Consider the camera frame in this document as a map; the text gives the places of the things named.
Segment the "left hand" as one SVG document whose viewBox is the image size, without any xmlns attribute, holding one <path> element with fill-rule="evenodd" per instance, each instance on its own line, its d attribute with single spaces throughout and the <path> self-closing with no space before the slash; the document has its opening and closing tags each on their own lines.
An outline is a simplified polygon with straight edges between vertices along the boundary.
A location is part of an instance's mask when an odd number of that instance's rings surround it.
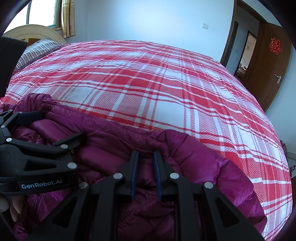
<svg viewBox="0 0 296 241">
<path fill-rule="evenodd" d="M 11 204 L 4 197 L 0 197 L 0 212 L 10 210 L 12 220 L 17 221 L 18 217 L 22 213 L 23 209 L 23 197 L 15 196 L 12 197 Z"/>
</svg>

